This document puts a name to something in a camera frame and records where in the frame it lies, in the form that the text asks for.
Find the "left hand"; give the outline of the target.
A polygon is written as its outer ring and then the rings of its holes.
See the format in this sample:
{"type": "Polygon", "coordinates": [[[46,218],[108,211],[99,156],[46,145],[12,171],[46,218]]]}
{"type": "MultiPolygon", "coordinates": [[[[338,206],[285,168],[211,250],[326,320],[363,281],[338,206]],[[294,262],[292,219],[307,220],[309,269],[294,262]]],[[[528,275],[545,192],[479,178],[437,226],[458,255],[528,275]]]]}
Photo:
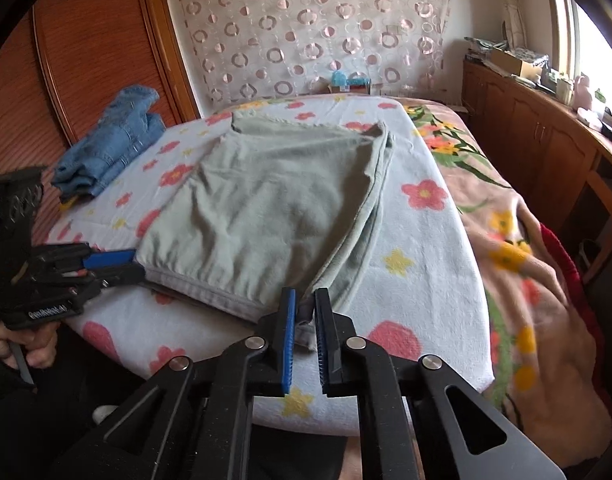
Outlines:
{"type": "Polygon", "coordinates": [[[9,367],[17,368],[12,344],[19,344],[27,351],[27,361],[34,368],[48,368],[56,357],[57,330],[59,322],[43,324],[30,330],[9,330],[0,323],[0,360],[9,367]]]}

